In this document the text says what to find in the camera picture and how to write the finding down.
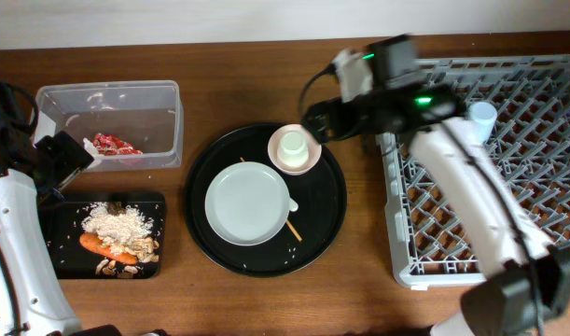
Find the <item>light blue cup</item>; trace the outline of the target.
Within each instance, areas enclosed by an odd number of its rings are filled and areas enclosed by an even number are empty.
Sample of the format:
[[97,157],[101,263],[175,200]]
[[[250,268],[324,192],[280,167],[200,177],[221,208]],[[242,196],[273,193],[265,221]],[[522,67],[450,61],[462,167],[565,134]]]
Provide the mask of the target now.
[[478,140],[484,144],[494,129],[497,119],[496,108],[487,102],[476,102],[468,107],[467,115],[476,126]]

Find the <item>brown walnut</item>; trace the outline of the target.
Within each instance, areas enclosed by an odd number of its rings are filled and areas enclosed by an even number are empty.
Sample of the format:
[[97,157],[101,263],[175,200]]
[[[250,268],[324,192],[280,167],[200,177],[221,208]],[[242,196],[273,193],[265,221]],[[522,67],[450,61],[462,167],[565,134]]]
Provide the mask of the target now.
[[109,202],[106,205],[106,211],[111,216],[125,215],[127,209],[122,206],[121,202]]

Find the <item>orange carrot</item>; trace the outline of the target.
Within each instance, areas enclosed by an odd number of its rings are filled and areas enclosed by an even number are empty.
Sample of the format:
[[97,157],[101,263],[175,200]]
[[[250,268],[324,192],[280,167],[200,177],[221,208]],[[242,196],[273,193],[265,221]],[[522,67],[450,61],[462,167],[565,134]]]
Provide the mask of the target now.
[[138,258],[129,253],[113,254],[108,246],[103,246],[103,241],[95,234],[85,232],[79,237],[80,244],[95,254],[116,260],[126,265],[135,265]]

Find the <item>rice and peanuts pile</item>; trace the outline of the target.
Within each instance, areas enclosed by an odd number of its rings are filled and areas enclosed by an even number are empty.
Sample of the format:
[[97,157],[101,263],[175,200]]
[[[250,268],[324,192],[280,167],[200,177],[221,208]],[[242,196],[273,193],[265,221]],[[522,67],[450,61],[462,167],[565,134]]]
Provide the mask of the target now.
[[126,265],[91,252],[102,258],[95,266],[94,274],[134,278],[143,274],[145,266],[159,266],[160,241],[152,232],[154,220],[146,217],[138,206],[129,205],[125,207],[125,215],[111,216],[106,211],[108,203],[91,203],[86,207],[89,213],[81,222],[83,233],[97,235],[113,254],[129,253],[136,256],[138,262]]

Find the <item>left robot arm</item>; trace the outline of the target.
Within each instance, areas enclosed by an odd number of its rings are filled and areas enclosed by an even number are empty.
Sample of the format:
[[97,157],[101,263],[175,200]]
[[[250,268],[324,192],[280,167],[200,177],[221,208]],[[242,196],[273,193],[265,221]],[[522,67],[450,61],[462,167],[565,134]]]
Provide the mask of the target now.
[[0,335],[70,335],[82,329],[65,298],[38,205],[93,161],[65,132],[35,136],[33,96],[0,81]]

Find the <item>grey plate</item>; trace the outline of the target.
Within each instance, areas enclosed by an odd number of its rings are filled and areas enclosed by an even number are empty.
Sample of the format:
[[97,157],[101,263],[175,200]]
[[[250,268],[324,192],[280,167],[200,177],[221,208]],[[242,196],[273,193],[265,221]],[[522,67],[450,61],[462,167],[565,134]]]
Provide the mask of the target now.
[[239,162],[225,168],[210,183],[204,200],[206,219],[224,241],[239,246],[260,245],[285,225],[292,199],[284,179],[269,166]]

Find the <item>white tissue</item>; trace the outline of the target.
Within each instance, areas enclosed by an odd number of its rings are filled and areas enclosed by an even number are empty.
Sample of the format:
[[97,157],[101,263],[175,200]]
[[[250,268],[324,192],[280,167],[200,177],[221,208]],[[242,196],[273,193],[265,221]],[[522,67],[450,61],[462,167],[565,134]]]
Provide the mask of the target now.
[[91,166],[96,166],[101,163],[102,154],[99,153],[96,146],[87,138],[83,139],[83,144],[85,150],[93,157],[93,162]]

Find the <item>red snack wrapper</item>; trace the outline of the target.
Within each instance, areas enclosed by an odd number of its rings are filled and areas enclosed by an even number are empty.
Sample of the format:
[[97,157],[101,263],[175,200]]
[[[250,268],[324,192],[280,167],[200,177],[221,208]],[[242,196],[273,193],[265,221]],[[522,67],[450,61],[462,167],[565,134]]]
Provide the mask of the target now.
[[97,133],[93,145],[99,154],[104,156],[141,155],[142,151],[135,149],[130,143],[112,134]]

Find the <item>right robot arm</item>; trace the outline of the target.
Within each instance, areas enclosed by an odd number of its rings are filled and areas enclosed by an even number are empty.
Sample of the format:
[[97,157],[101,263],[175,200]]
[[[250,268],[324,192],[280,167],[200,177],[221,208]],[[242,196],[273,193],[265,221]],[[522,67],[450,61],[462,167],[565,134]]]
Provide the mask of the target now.
[[327,65],[340,96],[304,107],[319,143],[359,134],[407,137],[409,151],[449,201],[470,237],[484,281],[427,335],[520,335],[542,330],[570,304],[570,246],[558,247],[525,214],[476,136],[465,102],[427,86],[408,35],[345,49]]

